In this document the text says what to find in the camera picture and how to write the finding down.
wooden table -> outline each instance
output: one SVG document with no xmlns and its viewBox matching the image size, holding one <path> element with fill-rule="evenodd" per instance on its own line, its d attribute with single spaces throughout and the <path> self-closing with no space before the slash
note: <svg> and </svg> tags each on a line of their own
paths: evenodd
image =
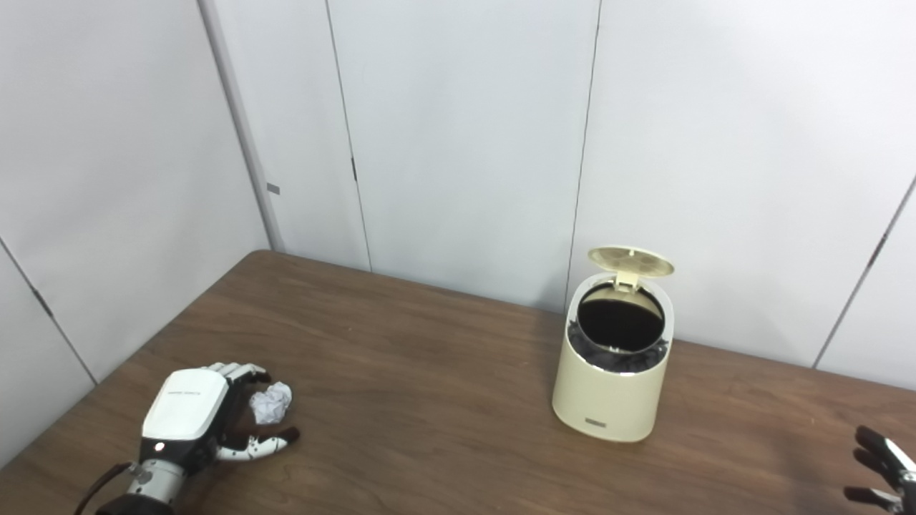
<svg viewBox="0 0 916 515">
<path fill-rule="evenodd" d="M 70 513 L 136 459 L 163 379 L 215 361 L 291 385 L 303 436 L 193 478 L 188 515 L 877 514 L 841 492 L 880 484 L 856 425 L 916 454 L 916 393 L 682 342 L 649 439 L 589 438 L 551 410 L 561 334 L 554 313 L 256 252 L 0 472 L 0 513 Z"/>
</svg>

trash can lid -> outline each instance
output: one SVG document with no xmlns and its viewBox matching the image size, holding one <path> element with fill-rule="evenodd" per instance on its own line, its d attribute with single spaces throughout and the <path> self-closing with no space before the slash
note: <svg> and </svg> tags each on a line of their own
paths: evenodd
<svg viewBox="0 0 916 515">
<path fill-rule="evenodd" d="M 636 247 L 596 247 L 588 251 L 588 258 L 605 270 L 617 272 L 619 282 L 636 287 L 638 278 L 664 277 L 674 272 L 668 259 Z"/>
</svg>

trash can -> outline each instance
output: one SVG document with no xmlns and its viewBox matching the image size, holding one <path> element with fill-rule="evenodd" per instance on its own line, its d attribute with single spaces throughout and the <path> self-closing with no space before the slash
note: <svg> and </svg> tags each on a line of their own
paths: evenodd
<svg viewBox="0 0 916 515">
<path fill-rule="evenodd" d="M 573 429 L 616 442 L 638 442 L 655 425 L 671 353 L 674 310 L 645 278 L 670 275 L 664 257 L 634 247 L 593 248 L 605 272 L 572 296 L 553 410 Z"/>
</svg>

crumpled paper ball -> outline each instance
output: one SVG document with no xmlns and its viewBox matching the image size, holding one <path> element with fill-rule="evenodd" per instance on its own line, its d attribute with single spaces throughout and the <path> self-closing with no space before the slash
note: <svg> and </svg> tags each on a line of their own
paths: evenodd
<svg viewBox="0 0 916 515">
<path fill-rule="evenodd" d="M 292 389 L 277 382 L 267 387 L 266 391 L 259 391 L 252 395 L 248 405 L 255 413 L 255 423 L 266 425 L 282 421 L 291 402 Z"/>
</svg>

